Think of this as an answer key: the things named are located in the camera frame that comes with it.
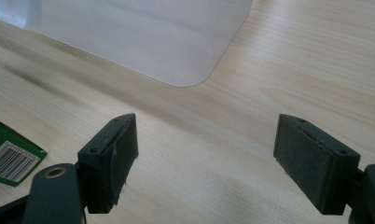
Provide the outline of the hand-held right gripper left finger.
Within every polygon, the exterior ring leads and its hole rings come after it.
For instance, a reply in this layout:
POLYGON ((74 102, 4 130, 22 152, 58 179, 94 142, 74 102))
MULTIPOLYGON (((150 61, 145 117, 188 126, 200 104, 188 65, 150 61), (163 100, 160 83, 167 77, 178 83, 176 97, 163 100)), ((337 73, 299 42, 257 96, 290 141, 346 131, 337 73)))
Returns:
POLYGON ((138 157, 136 116, 111 119, 78 151, 77 173, 84 205, 91 214, 108 214, 118 204, 138 157))

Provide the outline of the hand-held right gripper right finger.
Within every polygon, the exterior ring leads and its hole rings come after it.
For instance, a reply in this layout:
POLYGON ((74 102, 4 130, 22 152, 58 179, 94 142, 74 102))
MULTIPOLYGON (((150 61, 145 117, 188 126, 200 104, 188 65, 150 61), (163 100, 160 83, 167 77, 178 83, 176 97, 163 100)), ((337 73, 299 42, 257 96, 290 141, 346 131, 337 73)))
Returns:
POLYGON ((323 215, 340 215, 360 155, 309 121, 282 114, 273 157, 323 215))

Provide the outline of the green box with barcode label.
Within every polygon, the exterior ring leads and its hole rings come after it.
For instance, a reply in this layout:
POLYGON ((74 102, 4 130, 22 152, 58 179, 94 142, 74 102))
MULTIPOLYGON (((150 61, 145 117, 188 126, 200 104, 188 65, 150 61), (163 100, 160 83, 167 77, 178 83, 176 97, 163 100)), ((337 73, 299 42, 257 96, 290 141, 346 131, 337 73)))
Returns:
POLYGON ((0 122, 0 183, 17 187, 47 152, 0 122))

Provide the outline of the white plastic cutting board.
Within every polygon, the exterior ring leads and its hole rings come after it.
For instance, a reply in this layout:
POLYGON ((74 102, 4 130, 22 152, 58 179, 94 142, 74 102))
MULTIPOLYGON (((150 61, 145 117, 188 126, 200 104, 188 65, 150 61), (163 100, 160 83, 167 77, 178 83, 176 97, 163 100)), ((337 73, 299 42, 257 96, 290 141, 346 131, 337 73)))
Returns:
POLYGON ((254 0, 0 0, 0 21, 176 87, 203 82, 254 0))

